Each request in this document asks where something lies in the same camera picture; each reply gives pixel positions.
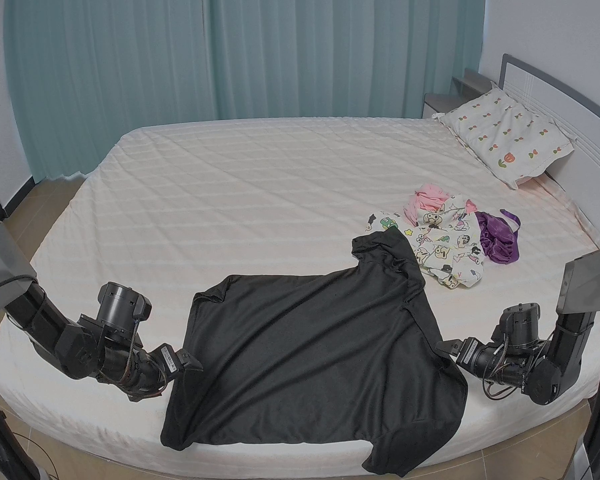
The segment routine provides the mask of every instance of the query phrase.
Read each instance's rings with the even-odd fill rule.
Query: purple clothing
[[[500,213],[513,219],[518,224],[518,229],[513,232],[502,217],[495,217],[486,212],[476,212],[480,224],[480,245],[491,261],[508,264],[520,258],[518,251],[518,231],[520,219],[513,213],[500,210]]]

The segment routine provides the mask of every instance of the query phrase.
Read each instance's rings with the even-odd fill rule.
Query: curtain
[[[35,180],[92,171],[142,126],[419,117],[477,68],[484,0],[5,0]]]

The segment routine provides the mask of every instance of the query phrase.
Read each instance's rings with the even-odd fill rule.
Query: black t-shirt
[[[455,434],[467,384],[441,340],[408,240],[353,240],[355,268],[229,276],[193,299],[161,441],[373,444],[362,466],[405,475]]]

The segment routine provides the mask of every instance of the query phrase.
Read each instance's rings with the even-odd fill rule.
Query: white headboard
[[[552,116],[559,126],[577,136],[575,151],[556,160],[547,173],[600,232],[600,106],[508,54],[502,56],[498,85],[530,110]]]

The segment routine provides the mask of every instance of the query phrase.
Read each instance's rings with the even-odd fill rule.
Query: white label
[[[478,340],[473,340],[471,345],[469,345],[469,350],[467,350],[466,354],[464,355],[464,359],[462,359],[464,364],[469,364],[469,359],[471,359],[476,347],[478,347]]]
[[[169,354],[169,349],[167,347],[162,347],[160,350],[162,351],[162,357],[164,357],[164,360],[166,361],[167,366],[169,367],[169,371],[171,373],[175,373],[177,371],[176,363],[173,362],[171,354]]]

